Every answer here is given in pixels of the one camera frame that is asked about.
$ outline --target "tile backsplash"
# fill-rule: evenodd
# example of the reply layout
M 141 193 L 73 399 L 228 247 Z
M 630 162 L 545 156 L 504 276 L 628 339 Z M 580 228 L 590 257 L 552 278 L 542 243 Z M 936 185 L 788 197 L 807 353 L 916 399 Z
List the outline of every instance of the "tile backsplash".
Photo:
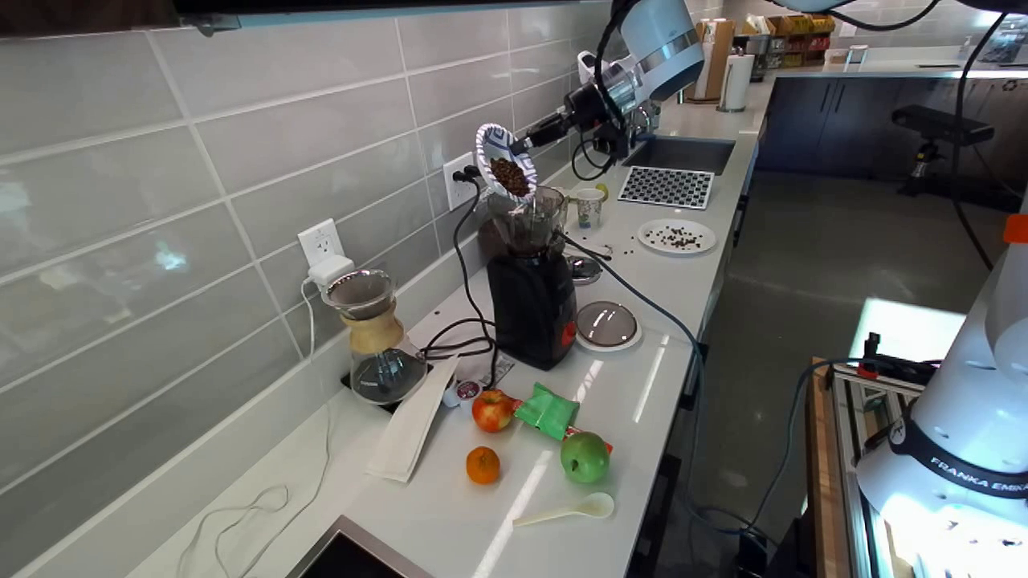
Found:
M 435 263 L 440 162 L 557 108 L 604 15 L 0 41 L 0 575 L 302 360 L 299 228 L 333 218 L 396 281 Z

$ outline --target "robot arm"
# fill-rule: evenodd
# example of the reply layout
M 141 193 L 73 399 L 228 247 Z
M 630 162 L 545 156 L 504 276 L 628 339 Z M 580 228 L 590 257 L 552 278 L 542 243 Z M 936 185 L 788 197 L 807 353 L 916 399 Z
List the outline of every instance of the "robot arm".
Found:
M 1028 203 L 913 415 L 858 462 L 860 493 L 922 564 L 1028 568 Z
M 585 83 L 567 97 L 561 108 L 527 129 L 527 136 L 510 144 L 515 154 L 559 140 L 573 129 L 583 136 L 609 129 L 611 136 L 611 120 L 616 120 L 616 140 L 624 137 L 616 130 L 624 130 L 620 123 L 628 111 L 645 98 L 667 98 L 701 76 L 704 48 L 681 0 L 615 0 L 611 26 L 620 26 L 630 57 L 604 63 L 604 55 L 580 55 L 580 80 Z

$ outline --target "power cord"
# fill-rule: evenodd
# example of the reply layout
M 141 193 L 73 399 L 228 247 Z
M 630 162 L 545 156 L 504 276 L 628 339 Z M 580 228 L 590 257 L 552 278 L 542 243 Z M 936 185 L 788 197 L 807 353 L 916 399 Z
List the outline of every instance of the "power cord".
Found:
M 309 355 L 314 355 L 314 350 L 318 350 L 318 322 L 314 322 L 314 306 L 312 306 L 312 297 L 309 297 L 309 292 L 304 292 L 309 285 L 312 285 L 312 278 L 302 278 L 302 281 L 299 281 L 299 297 L 302 297 L 304 308 L 309 308 Z M 242 575 L 251 575 L 253 564 L 264 558 L 264 552 L 296 522 L 296 517 L 302 517 L 302 512 L 318 501 L 318 493 L 322 493 L 322 488 L 325 488 L 325 478 L 328 478 L 328 465 L 331 465 L 331 436 L 333 436 L 333 419 L 331 419 L 331 404 L 328 404 L 328 407 L 325 407 L 325 457 L 322 457 L 322 471 L 318 471 L 314 493 L 257 550 L 257 554 L 243 564 Z M 243 508 L 216 508 L 216 510 L 202 512 L 198 522 L 195 522 L 195 531 L 193 531 L 193 536 L 189 536 L 189 543 L 186 543 L 186 550 L 183 550 L 181 558 L 177 558 L 177 578 L 186 578 L 186 575 L 189 575 L 195 547 L 198 547 L 202 531 L 205 531 L 205 522 L 209 522 L 212 517 L 218 517 L 218 512 L 237 512 L 231 522 L 224 522 L 224 527 L 216 534 L 216 543 L 212 543 L 216 562 L 218 562 L 222 575 L 231 575 L 228 564 L 224 564 L 224 558 L 222 558 L 222 539 L 224 539 L 228 534 L 235 534 L 237 527 L 251 522 L 253 512 L 267 512 L 267 517 L 270 517 L 270 512 L 287 510 L 290 503 L 294 503 L 294 488 L 290 488 L 290 483 L 270 483 L 270 488 L 257 491 L 253 501 L 243 503 Z
M 477 185 L 477 197 L 474 197 L 474 203 L 470 203 L 470 207 L 461 216 L 461 221 L 458 221 L 458 228 L 452 228 L 452 254 L 458 254 L 458 263 L 461 263 L 461 281 L 462 281 L 462 295 L 470 297 L 470 306 L 474 306 L 474 311 L 477 311 L 477 316 L 480 316 L 480 325 L 482 325 L 482 337 L 489 339 L 489 345 L 492 345 L 492 355 L 489 355 L 489 387 L 495 387 L 499 385 L 499 355 L 501 355 L 501 345 L 499 345 L 499 339 L 489 333 L 489 316 L 482 313 L 482 308 L 480 308 L 480 300 L 477 300 L 477 295 L 474 295 L 474 278 L 470 278 L 470 263 L 465 263 L 465 257 L 462 257 L 462 247 L 461 247 L 461 230 L 462 230 L 462 225 L 474 218 L 474 213 L 480 207 L 480 203 L 482 203 L 482 181 L 480 181 L 480 171 L 477 168 L 465 168 L 465 171 L 461 171 L 461 174 L 452 174 L 452 181 L 465 181 L 465 182 L 474 182 Z
M 766 508 L 768 508 L 770 493 L 777 491 L 784 467 L 788 467 L 792 458 L 795 458 L 795 428 L 797 428 L 800 400 L 807 399 L 807 387 L 810 387 L 810 383 L 813 383 L 813 373 L 824 368 L 824 365 L 858 362 L 858 360 L 860 360 L 860 355 L 824 360 L 824 362 L 810 362 L 810 365 L 800 373 L 797 387 L 795 387 L 795 399 L 792 399 L 792 415 L 788 415 L 788 430 L 784 430 L 784 451 L 781 451 L 781 458 L 777 458 L 777 465 L 774 465 L 774 475 L 770 475 L 770 480 L 768 480 L 768 488 L 766 488 L 766 493 L 761 493 L 761 501 L 760 501 L 760 508 L 756 508 L 756 512 L 752 512 L 752 527 L 760 527 L 760 520 L 766 517 Z
M 309 355 L 314 355 L 314 350 L 318 350 L 318 322 L 314 322 L 314 300 L 309 297 L 309 285 L 314 285 L 312 276 L 299 281 L 299 297 L 309 308 Z
M 451 333 L 451 329 L 458 329 L 458 328 L 462 328 L 462 325 L 482 325 L 480 316 L 461 316 L 461 322 L 452 322 L 452 325 L 447 325 L 447 328 L 440 328 L 432 339 L 426 339 L 426 345 L 420 345 L 420 355 L 423 360 L 451 360 L 452 353 L 458 355 L 485 355 L 485 353 L 492 353 L 492 339 L 489 337 L 470 337 L 470 339 L 461 339 L 461 344 L 438 344 L 443 333 Z
M 957 129 L 963 124 L 963 92 L 967 92 L 972 68 L 973 68 L 976 55 L 985 48 L 985 41 L 994 37 L 994 31 L 1003 26 L 1006 15 L 1008 14 L 998 14 L 998 19 L 985 29 L 985 34 L 973 46 L 973 51 L 967 55 L 967 60 L 960 68 L 957 103 L 954 103 L 954 124 Z M 972 218 L 963 213 L 957 176 L 960 176 L 960 144 L 954 140 L 954 154 L 951 154 L 951 203 L 954 203 L 957 221 L 960 221 L 967 239 L 973 243 L 976 257 L 983 259 L 985 269 L 994 269 L 994 257 L 983 247 L 983 239 L 976 236 L 976 230 L 972 228 Z
M 846 15 L 846 14 L 839 14 L 839 9 L 830 9 L 830 14 L 832 14 L 837 19 L 841 19 L 841 23 L 858 26 L 858 29 L 868 29 L 868 31 L 894 31 L 894 29 L 906 29 L 906 26 L 924 19 L 936 7 L 939 7 L 939 0 L 928 0 L 928 7 L 924 7 L 922 14 L 916 14 L 916 15 L 910 15 L 910 19 L 899 19 L 899 23 L 887 23 L 887 26 L 882 26 L 882 23 L 863 23 L 863 19 Z
M 628 281 L 611 263 L 609 263 L 609 254 L 599 254 L 585 243 L 580 243 L 575 236 L 561 233 L 567 243 L 573 243 L 575 250 L 596 257 L 628 292 L 632 292 L 635 297 L 644 297 L 650 308 L 656 308 L 659 313 L 666 313 L 683 337 L 689 344 L 693 345 L 697 353 L 697 362 L 706 362 L 706 344 L 697 339 L 697 333 L 681 322 L 676 316 L 667 308 L 663 308 L 659 300 L 652 300 L 645 292 L 638 292 L 632 281 Z M 683 480 L 683 503 L 691 508 L 693 520 L 701 520 L 706 531 L 715 534 L 734 534 L 734 536 L 741 536 L 745 531 L 756 534 L 756 536 L 766 536 L 770 547 L 777 547 L 768 534 L 761 534 L 752 520 L 745 520 L 741 512 L 734 512 L 727 508 L 711 508 L 711 503 L 701 503 L 693 493 L 691 493 L 691 471 L 693 471 L 693 457 L 697 457 L 697 440 L 701 440 L 701 416 L 704 416 L 704 407 L 697 407 L 693 415 L 693 434 L 691 434 L 691 445 L 689 445 L 689 457 L 683 457 L 683 471 L 689 471 L 689 480 Z M 711 512 L 724 512 L 730 520 L 737 520 L 740 527 L 745 531 L 737 531 L 737 527 L 724 527 L 717 522 Z
M 573 243 L 575 250 L 588 254 L 599 259 L 602 269 L 609 269 L 624 288 L 630 288 L 635 297 L 644 297 L 652 311 L 666 313 L 683 337 L 691 345 L 697 345 L 701 355 L 706 355 L 706 344 L 697 339 L 697 333 L 681 322 L 676 316 L 667 308 L 663 308 L 659 300 L 652 300 L 645 292 L 638 292 L 632 281 L 628 281 L 611 263 L 609 263 L 609 254 L 599 254 L 585 243 L 580 243 L 575 236 L 561 233 L 567 243 Z
M 602 34 L 602 46 L 599 46 L 599 57 L 596 57 L 596 63 L 590 63 L 590 72 L 596 72 L 596 85 L 599 85 L 599 92 L 602 92 L 602 98 L 604 98 L 604 108 L 615 114 L 615 149 L 609 154 L 609 160 L 604 160 L 604 168 L 596 174 L 596 176 L 583 176 L 583 181 L 599 181 L 599 176 L 604 176 L 615 162 L 616 162 L 616 149 L 628 149 L 628 120 L 624 120 L 624 111 L 620 111 L 620 105 L 615 103 L 615 97 L 611 97 L 611 90 L 609 90 L 609 83 L 604 83 L 604 55 L 609 55 L 609 46 L 611 46 L 611 34 L 615 34 L 615 29 L 624 23 L 624 15 L 632 9 L 632 4 L 630 0 L 615 0 L 611 4 L 611 19 L 609 19 L 609 26 L 604 26 L 604 34 Z M 585 140 L 580 140 L 575 144 L 575 149 L 573 149 L 573 174 L 580 176 L 580 154 L 585 154 Z
M 983 154 L 983 148 L 980 148 L 980 144 L 972 144 L 972 149 L 973 149 L 976 162 L 985 171 L 985 176 L 1003 188 L 1003 197 L 1012 197 L 1012 203 L 1023 203 L 1023 188 L 1012 185 L 1012 182 L 1006 182 L 1006 181 L 996 174 L 996 168 L 991 162 L 991 156 Z

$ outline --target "white cable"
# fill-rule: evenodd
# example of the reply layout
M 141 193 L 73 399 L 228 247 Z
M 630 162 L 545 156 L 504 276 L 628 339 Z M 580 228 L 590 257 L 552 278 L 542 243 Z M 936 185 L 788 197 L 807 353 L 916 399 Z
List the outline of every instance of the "white cable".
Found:
M 314 322 L 314 300 L 309 297 L 309 288 L 312 285 L 312 278 L 302 278 L 299 281 L 299 297 L 304 300 L 304 308 L 309 308 L 309 360 L 314 355 L 314 350 L 318 350 L 318 322 Z M 264 552 L 294 527 L 294 520 L 299 517 L 299 512 L 304 512 L 312 503 L 314 503 L 314 496 L 322 493 L 322 488 L 325 488 L 325 478 L 328 478 L 328 465 L 331 465 L 331 436 L 333 436 L 333 419 L 331 419 L 331 404 L 325 407 L 325 458 L 322 458 L 322 471 L 318 471 L 318 488 L 314 488 L 314 493 L 257 550 L 257 554 L 249 562 L 249 568 L 242 572 L 242 575 L 251 575 L 253 572 L 253 564 L 264 558 Z M 284 491 L 284 501 L 279 503 L 262 503 L 267 493 L 274 493 L 274 491 Z M 294 503 L 294 488 L 290 483 L 270 483 L 270 488 L 264 488 L 264 491 L 257 491 L 253 493 L 253 501 L 251 503 L 237 503 L 237 508 L 216 508 L 216 510 L 209 510 L 209 512 L 202 512 L 198 517 L 198 522 L 195 522 L 195 531 L 193 531 L 193 536 L 189 536 L 189 543 L 186 543 L 186 550 L 181 552 L 181 562 L 177 562 L 177 578 L 186 578 L 189 575 L 189 564 L 193 564 L 193 552 L 195 552 L 195 547 L 198 547 L 198 536 L 202 536 L 202 531 L 205 531 L 205 522 L 216 517 L 216 512 L 237 512 L 231 522 L 224 522 L 218 534 L 216 534 L 216 562 L 218 562 L 218 568 L 222 568 L 222 575 L 231 575 L 228 572 L 228 564 L 224 564 L 224 558 L 222 558 L 222 539 L 231 534 L 231 531 L 237 531 L 237 527 L 243 527 L 243 522 L 251 522 L 251 517 L 253 512 L 279 512 L 279 510 L 287 510 Z
M 309 355 L 318 350 L 318 322 L 314 322 L 314 300 L 309 297 L 312 276 L 299 281 L 299 297 L 309 306 Z

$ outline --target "kitchen counter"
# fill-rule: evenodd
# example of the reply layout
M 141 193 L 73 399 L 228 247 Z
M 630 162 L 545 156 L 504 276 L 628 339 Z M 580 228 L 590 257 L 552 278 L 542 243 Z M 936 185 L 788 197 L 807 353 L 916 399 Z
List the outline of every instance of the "kitchen counter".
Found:
M 752 181 L 774 76 L 752 85 L 745 111 L 717 111 L 715 103 L 667 103 L 663 111 L 663 136 L 737 140 L 717 181 L 715 206 L 689 213 L 689 218 L 720 233 L 711 254 L 659 257 L 630 236 L 644 221 L 671 216 L 667 207 L 609 203 L 602 230 L 573 230 L 583 243 L 611 250 L 616 274 L 697 333 L 704 333 L 720 292 L 737 206 Z M 620 188 L 624 176 L 628 171 L 616 168 L 604 181 L 611 188 Z M 575 185 L 569 171 L 549 182 Z M 398 292 L 416 344 L 423 344 L 443 322 L 465 313 L 458 278 L 452 257 L 443 257 Z M 474 285 L 482 295 L 485 276 L 477 274 Z M 363 527 L 393 554 L 432 575 L 624 575 L 679 399 L 691 396 L 683 391 L 691 345 L 679 328 L 611 276 L 580 292 L 580 300 L 590 297 L 630 306 L 644 325 L 644 344 L 615 355 L 573 350 L 552 373 L 515 365 L 501 380 L 501 387 L 527 396 L 532 383 L 545 383 L 583 400 L 580 428 L 599 430 L 615 444 L 615 475 L 609 480 L 609 491 L 616 496 L 615 520 L 575 520 L 515 534 L 510 520 L 519 512 L 569 503 L 585 488 L 561 478 L 557 444 L 530 430 L 485 436 L 465 410 L 451 410 L 438 419 L 413 483 L 373 478 L 368 458 L 389 416 L 361 404 L 349 391 L 339 391 L 347 360 L 340 339 L 333 339 L 312 362 L 294 368 L 218 430 L 98 512 L 84 531 L 60 539 L 27 575 L 127 575 L 145 552 L 151 554 L 133 575 L 224 575 L 218 564 L 228 575 L 242 575 L 253 558 L 257 564 L 249 575 L 290 575 L 339 517 Z M 290 436 L 262 440 L 267 425 L 287 419 L 284 415 L 309 416 Z M 264 444 L 264 458 L 202 510 L 193 512 L 189 508 L 193 517 L 183 527 L 163 531 L 168 520 L 161 512 L 172 503 L 186 503 L 183 491 L 209 488 L 205 471 L 218 465 L 218 451 L 231 451 L 242 444 Z M 480 444 L 495 445 L 504 458 L 499 488 L 474 488 L 462 478 L 462 457 Z M 325 488 L 312 501 L 325 457 L 331 457 Z
M 730 247 L 727 236 L 752 160 L 756 136 L 741 136 L 717 182 L 715 206 L 689 216 L 724 236 L 701 257 L 663 257 L 638 247 L 632 230 L 650 218 L 671 216 L 667 207 L 650 206 L 611 203 L 604 207 L 604 228 L 588 233 L 575 230 L 573 236 L 611 250 L 611 266 L 616 274 L 671 308 L 689 328 L 701 329 L 717 297 L 720 266 Z M 609 174 L 609 182 L 620 188 L 624 176 L 628 171 L 616 168 Z M 474 292 L 485 306 L 485 313 L 492 313 L 485 274 L 474 276 Z M 368 458 L 387 428 L 387 415 L 361 404 L 349 391 L 340 391 L 212 503 L 251 503 L 274 483 L 284 483 L 294 493 L 294 503 L 279 512 L 253 512 L 222 539 L 228 575 L 237 575 L 257 554 L 257 547 L 267 543 L 318 488 L 328 410 L 333 415 L 333 434 L 325 491 L 284 536 L 277 536 L 251 575 L 290 575 L 339 517 L 347 517 L 426 575 L 624 575 L 679 399 L 683 396 L 683 373 L 693 350 L 676 325 L 650 311 L 650 306 L 632 297 L 611 276 L 580 288 L 580 306 L 596 297 L 630 306 L 644 325 L 644 344 L 611 355 L 575 345 L 549 373 L 515 362 L 501 380 L 501 387 L 527 399 L 532 383 L 542 383 L 559 396 L 583 400 L 575 428 L 599 430 L 615 444 L 611 480 L 604 483 L 604 491 L 616 496 L 615 520 L 515 531 L 515 517 L 573 503 L 590 488 L 567 480 L 557 444 L 524 428 L 499 436 L 480 434 L 465 407 L 438 416 L 438 430 L 413 483 L 379 480 L 368 471 Z M 470 311 L 462 288 L 458 288 L 432 313 L 413 325 L 413 339 L 423 344 L 438 328 L 465 316 Z M 482 376 L 485 362 L 489 360 L 465 360 L 462 373 Z M 477 488 L 462 475 L 462 457 L 480 444 L 495 445 L 504 458 L 504 478 L 495 488 Z M 231 520 L 237 520 L 237 512 L 222 512 L 205 522 L 205 534 L 189 552 L 186 547 L 202 522 L 202 512 L 195 512 L 133 575 L 173 575 L 183 552 L 189 562 L 186 575 L 218 575 L 216 534 Z

